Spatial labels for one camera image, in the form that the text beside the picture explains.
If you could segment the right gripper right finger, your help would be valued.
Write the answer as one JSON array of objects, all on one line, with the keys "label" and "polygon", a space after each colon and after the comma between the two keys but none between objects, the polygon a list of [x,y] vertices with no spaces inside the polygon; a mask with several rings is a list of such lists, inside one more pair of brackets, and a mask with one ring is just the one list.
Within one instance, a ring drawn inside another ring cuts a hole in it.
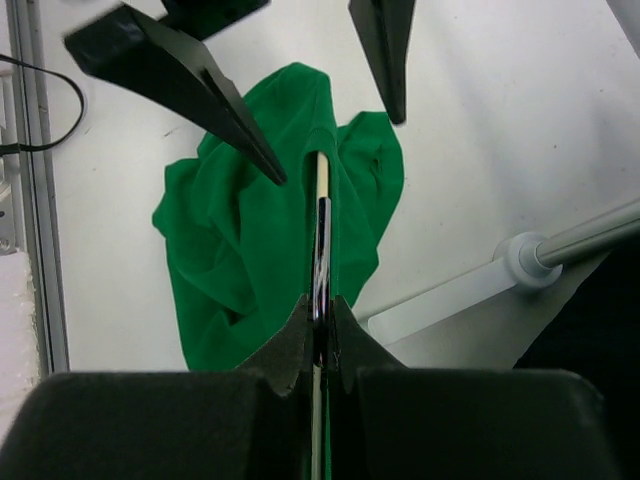
[{"label": "right gripper right finger", "polygon": [[365,395],[379,390],[405,366],[373,339],[342,296],[332,302],[329,334],[329,389],[332,394]]}]

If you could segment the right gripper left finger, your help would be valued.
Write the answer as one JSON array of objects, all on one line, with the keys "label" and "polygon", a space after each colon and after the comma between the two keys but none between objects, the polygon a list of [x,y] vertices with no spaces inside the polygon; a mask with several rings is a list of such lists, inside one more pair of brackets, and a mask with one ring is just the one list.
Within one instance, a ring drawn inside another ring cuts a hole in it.
[{"label": "right gripper left finger", "polygon": [[289,396],[309,383],[313,357],[310,300],[303,294],[285,324],[234,371],[259,375],[271,390]]}]

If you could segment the cream wire hanger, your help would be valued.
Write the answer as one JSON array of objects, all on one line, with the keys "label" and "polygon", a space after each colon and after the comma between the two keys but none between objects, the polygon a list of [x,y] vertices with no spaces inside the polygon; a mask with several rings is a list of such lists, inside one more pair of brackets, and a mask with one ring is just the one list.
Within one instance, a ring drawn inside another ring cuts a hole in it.
[{"label": "cream wire hanger", "polygon": [[311,323],[313,362],[311,390],[311,465],[310,478],[325,478],[325,414],[327,361],[327,324],[330,319],[331,236],[329,159],[317,153],[316,223],[311,284]]}]

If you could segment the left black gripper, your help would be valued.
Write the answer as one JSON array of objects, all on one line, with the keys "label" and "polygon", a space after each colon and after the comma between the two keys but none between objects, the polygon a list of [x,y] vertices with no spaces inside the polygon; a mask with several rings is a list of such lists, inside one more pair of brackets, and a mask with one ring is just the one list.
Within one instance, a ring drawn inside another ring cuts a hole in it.
[{"label": "left black gripper", "polygon": [[66,34],[64,46],[87,75],[180,115],[230,145],[273,183],[287,175],[234,83],[205,40],[269,0],[162,0],[153,18],[121,3]]}]

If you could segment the green t shirt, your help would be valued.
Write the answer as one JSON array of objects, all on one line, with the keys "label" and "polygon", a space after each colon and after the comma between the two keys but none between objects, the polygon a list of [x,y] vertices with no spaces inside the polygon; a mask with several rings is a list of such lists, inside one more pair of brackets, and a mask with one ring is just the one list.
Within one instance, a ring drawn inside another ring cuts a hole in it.
[{"label": "green t shirt", "polygon": [[166,168],[153,214],[162,234],[184,373],[149,388],[170,437],[160,472],[178,479],[311,479],[311,390],[275,394],[234,371],[309,295],[316,223],[316,159],[329,159],[332,213],[327,324],[325,478],[367,479],[373,392],[332,394],[329,334],[336,296],[352,307],[376,270],[377,248],[404,183],[388,116],[362,112],[338,125],[329,77],[293,63],[267,76],[246,103],[287,180],[274,184],[238,151],[207,135],[193,158]]}]

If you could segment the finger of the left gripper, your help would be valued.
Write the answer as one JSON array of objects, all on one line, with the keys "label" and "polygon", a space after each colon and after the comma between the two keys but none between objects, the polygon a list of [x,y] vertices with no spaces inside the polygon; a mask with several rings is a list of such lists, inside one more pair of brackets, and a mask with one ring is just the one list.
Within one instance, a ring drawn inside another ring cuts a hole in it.
[{"label": "finger of the left gripper", "polygon": [[406,122],[406,62],[413,0],[351,0],[348,11],[386,113]]}]

